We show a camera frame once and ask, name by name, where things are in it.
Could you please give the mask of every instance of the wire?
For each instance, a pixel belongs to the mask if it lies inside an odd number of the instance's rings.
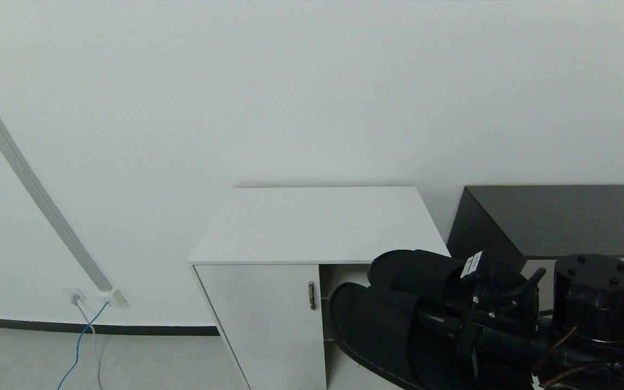
[[[81,331],[81,334],[79,335],[79,339],[76,340],[76,360],[74,361],[74,365],[72,365],[71,368],[67,371],[67,373],[64,374],[64,377],[62,378],[62,380],[59,382],[59,385],[57,386],[57,390],[60,390],[60,388],[62,388],[62,383],[64,383],[64,380],[67,379],[67,376],[69,376],[69,373],[71,373],[72,370],[79,363],[79,349],[81,348],[81,338],[83,337],[83,334],[86,333],[86,330],[90,328],[91,324],[94,323],[94,321],[100,316],[102,311],[105,310],[105,308],[107,307],[107,304],[109,304],[109,302],[105,302],[105,304],[102,306],[102,309],[100,309],[100,311],[97,312],[96,316],[94,316],[93,319],[89,321],[87,325],[85,326],[85,328]]]
[[[563,380],[564,378],[567,378],[574,373],[578,373],[583,370],[588,370],[589,368],[606,367],[610,369],[609,365],[611,365],[611,363],[607,361],[585,361],[584,363],[581,363],[578,366],[574,366],[570,368],[570,370],[567,370],[564,373],[561,373],[553,378],[550,378],[549,380],[545,382],[542,382],[541,387],[552,386],[558,383],[560,380]]]
[[[86,320],[86,323],[90,323],[83,309],[81,309],[81,306],[79,306],[79,304],[76,304],[76,307],[79,308],[79,311],[81,312],[83,318]],[[96,355],[97,361],[97,387],[102,390],[102,383],[100,382],[100,356],[98,355],[98,349],[96,348],[95,344],[95,327],[93,325],[91,325],[91,331],[93,332],[93,353]]]
[[[553,354],[553,352],[555,352],[555,350],[562,345],[562,343],[565,342],[565,340],[567,340],[569,338],[569,336],[572,336],[572,333],[574,333],[574,331],[577,329],[577,325],[572,326],[572,329],[570,329],[570,331],[567,332],[567,334],[565,336],[562,336],[562,338],[560,340],[557,341],[557,343],[555,343],[555,345],[553,345],[552,347],[550,347],[550,349],[548,349],[547,351],[545,351],[545,354],[543,355],[543,357],[541,357],[539,359],[539,361],[537,361],[536,365],[533,367],[533,372],[537,373],[538,370],[541,369],[541,367],[543,366],[543,364],[545,363],[545,361],[548,360],[548,358]]]

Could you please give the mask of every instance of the blue cable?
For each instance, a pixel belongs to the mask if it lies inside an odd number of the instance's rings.
[[[88,330],[88,328],[91,327],[91,324],[93,323],[93,321],[95,321],[97,317],[100,316],[100,313],[102,313],[102,311],[105,310],[108,304],[109,302],[105,302],[105,304],[102,306],[102,309],[100,309],[100,311],[97,312],[96,316],[93,317],[91,322],[87,323],[86,327],[81,331],[81,334],[79,335],[79,340],[76,341],[76,361],[74,361],[74,365],[71,366],[71,368],[67,371],[67,373],[64,374],[64,377],[62,378],[62,382],[59,382],[59,386],[57,386],[57,390],[62,388],[62,383],[64,383],[64,380],[67,379],[67,376],[69,376],[69,374],[72,372],[74,367],[76,367],[76,365],[79,363],[79,349],[81,348],[81,338],[83,337],[83,334],[86,333],[86,330]]]

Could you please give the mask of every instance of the black tabletop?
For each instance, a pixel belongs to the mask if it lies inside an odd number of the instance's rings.
[[[624,257],[624,185],[467,186],[528,258]]]

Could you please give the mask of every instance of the sticker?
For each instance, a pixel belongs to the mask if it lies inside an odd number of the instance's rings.
[[[471,268],[471,263],[473,262],[473,258],[475,256],[471,256],[466,259],[466,264],[464,264],[464,271],[461,271],[461,277],[464,277],[469,274],[469,269]]]
[[[466,260],[466,264],[464,265],[464,271],[461,271],[461,278],[463,278],[466,275],[470,275],[473,272],[476,272],[476,269],[478,269],[478,263],[480,262],[480,257],[482,254],[483,254],[483,251],[481,250],[480,252],[469,257],[468,260]]]

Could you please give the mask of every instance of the wall outlet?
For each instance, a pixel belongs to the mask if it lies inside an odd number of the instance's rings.
[[[108,306],[111,308],[126,308],[129,306],[124,295],[122,295],[117,287],[114,287],[111,291],[100,291],[96,296],[102,303],[109,303]]]
[[[78,294],[81,299],[79,299],[79,301],[85,301],[86,300],[86,296],[81,292],[81,290],[78,287],[62,287],[62,291],[64,291],[64,294],[67,295],[67,298],[69,299],[69,302],[72,301],[72,295],[73,294]]]

